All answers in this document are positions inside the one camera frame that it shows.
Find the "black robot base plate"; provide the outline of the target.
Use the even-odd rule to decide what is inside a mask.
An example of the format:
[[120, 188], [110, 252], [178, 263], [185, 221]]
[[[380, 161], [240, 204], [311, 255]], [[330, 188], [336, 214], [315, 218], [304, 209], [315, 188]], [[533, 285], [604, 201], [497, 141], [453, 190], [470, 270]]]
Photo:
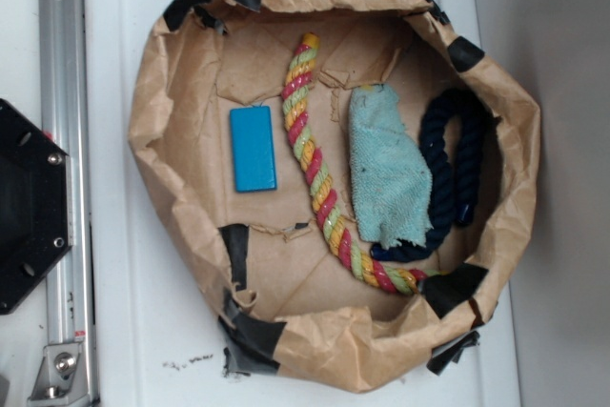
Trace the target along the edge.
[[66, 153], [1, 101], [1, 314], [13, 313], [71, 247]]

